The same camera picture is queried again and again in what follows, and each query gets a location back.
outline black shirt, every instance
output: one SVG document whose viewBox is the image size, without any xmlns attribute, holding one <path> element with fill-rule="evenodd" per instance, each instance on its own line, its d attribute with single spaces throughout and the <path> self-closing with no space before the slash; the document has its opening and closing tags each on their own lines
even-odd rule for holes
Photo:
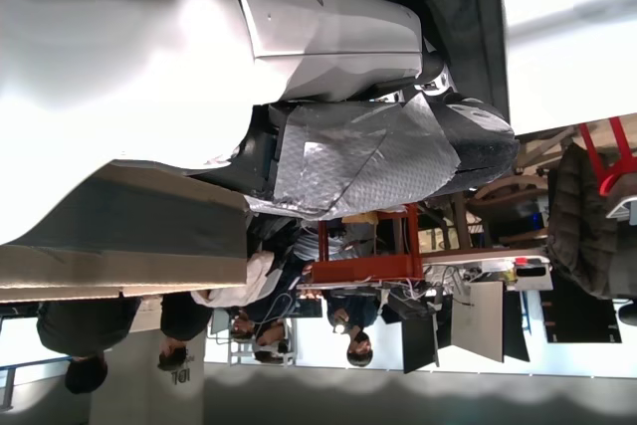
<svg viewBox="0 0 637 425">
<path fill-rule="evenodd" d="M 43 303 L 38 335 L 49 350 L 88 357 L 125 339 L 139 307 L 139 298 Z"/>
<path fill-rule="evenodd" d="M 336 298 L 330 291 L 323 291 L 327 302 L 327 320 L 332 327 L 335 325 L 334 314 L 339 309 L 345 310 L 349 316 L 349 325 L 358 325 L 361 329 L 369 327 L 376 322 L 378 316 L 378 306 L 375 299 L 367 296 L 348 296 L 346 298 Z"/>
</svg>

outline metal rod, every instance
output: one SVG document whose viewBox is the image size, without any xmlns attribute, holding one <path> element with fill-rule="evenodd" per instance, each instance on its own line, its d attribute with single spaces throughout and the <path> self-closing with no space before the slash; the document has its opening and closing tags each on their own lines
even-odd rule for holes
<svg viewBox="0 0 637 425">
<path fill-rule="evenodd" d="M 471 249 L 471 237 L 469 235 L 469 226 L 467 225 L 467 209 L 465 208 L 465 195 L 462 192 L 454 193 L 451 195 L 451 199 L 454 202 L 458 244 L 460 249 Z"/>
<path fill-rule="evenodd" d="M 412 277 L 422 278 L 422 260 L 420 259 L 420 241 L 418 240 L 418 206 L 416 203 L 407 205 L 407 239 L 411 256 Z"/>
<path fill-rule="evenodd" d="M 10 368 L 7 370 L 7 381 L 4 385 L 4 397 L 2 399 L 2 405 L 0 405 L 0 412 L 7 412 L 13 408 L 11 403 L 13 402 L 13 387 L 16 381 L 16 369 Z"/>
<path fill-rule="evenodd" d="M 318 260 L 329 260 L 329 245 L 327 243 L 327 223 L 318 221 Z"/>
<path fill-rule="evenodd" d="M 610 126 L 613 128 L 615 141 L 617 141 L 617 147 L 619 148 L 621 157 L 624 159 L 632 158 L 633 153 L 630 150 L 628 138 L 626 138 L 626 133 L 624 132 L 624 127 L 621 124 L 621 119 L 615 116 L 613 118 L 610 118 L 608 121 L 610 121 Z"/>
<path fill-rule="evenodd" d="M 590 163 L 593 166 L 593 171 L 595 171 L 595 176 L 597 176 L 597 183 L 601 186 L 601 183 L 606 176 L 606 169 L 604 168 L 604 164 L 601 162 L 599 153 L 597 153 L 597 148 L 595 148 L 593 138 L 590 137 L 588 125 L 586 123 L 582 123 L 579 126 L 579 131 L 581 133 L 581 137 L 584 138 L 584 144 L 586 145 L 586 150 L 588 151 Z"/>
</svg>

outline person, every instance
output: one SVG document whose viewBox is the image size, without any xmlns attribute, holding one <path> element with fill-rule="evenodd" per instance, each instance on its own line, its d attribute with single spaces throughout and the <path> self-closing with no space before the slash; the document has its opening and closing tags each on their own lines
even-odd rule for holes
<svg viewBox="0 0 637 425">
<path fill-rule="evenodd" d="M 299 280 L 309 272 L 308 261 L 290 255 L 270 294 L 232 311 L 234 320 L 230 328 L 231 338 L 237 342 L 249 342 L 256 331 L 260 329 L 260 333 L 263 333 L 270 328 L 273 321 L 285 317 L 294 306 Z"/>
<path fill-rule="evenodd" d="M 336 330 L 342 325 L 349 335 L 347 361 L 356 367 L 366 367 L 374 356 L 371 340 L 364 330 L 376 321 L 378 307 L 373 297 L 337 297 L 330 291 L 323 293 L 327 302 L 327 320 Z"/>
<path fill-rule="evenodd" d="M 108 374 L 104 351 L 130 332 L 140 298 L 114 298 L 43 303 L 38 313 L 40 342 L 49 350 L 71 357 L 65 376 L 74 394 L 92 393 Z M 166 295 L 161 303 L 161 344 L 158 367 L 176 370 L 186 360 L 186 345 L 201 332 L 212 310 L 198 306 L 190 293 Z"/>
<path fill-rule="evenodd" d="M 188 357 L 188 342 L 199 335 L 210 321 L 212 309 L 196 304 L 190 293 L 164 295 L 161 300 L 160 370 L 180 369 Z"/>
<path fill-rule="evenodd" d="M 71 357 L 65 385 L 74 394 L 91 393 L 106 380 L 104 351 L 126 338 L 139 298 L 42 303 L 37 330 L 44 347 Z"/>
</svg>

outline white wall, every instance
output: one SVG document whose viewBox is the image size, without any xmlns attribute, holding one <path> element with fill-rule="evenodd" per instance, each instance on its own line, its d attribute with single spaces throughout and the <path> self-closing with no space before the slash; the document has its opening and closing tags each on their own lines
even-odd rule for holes
<svg viewBox="0 0 637 425">
<path fill-rule="evenodd" d="M 637 0 L 504 0 L 517 134 L 633 113 Z"/>
<path fill-rule="evenodd" d="M 212 363 L 205 372 L 210 425 L 637 422 L 635 380 Z"/>
<path fill-rule="evenodd" d="M 188 344 L 190 379 L 157 368 L 159 330 L 130 334 L 106 354 L 108 377 L 94 392 L 91 425 L 201 425 L 204 336 Z"/>
<path fill-rule="evenodd" d="M 0 388 L 0 397 L 4 389 Z M 48 378 L 17 385 L 13 409 L 0 413 L 2 425 L 80 425 L 89 420 L 91 398 L 73 395 L 64 386 L 64 377 Z"/>
</svg>

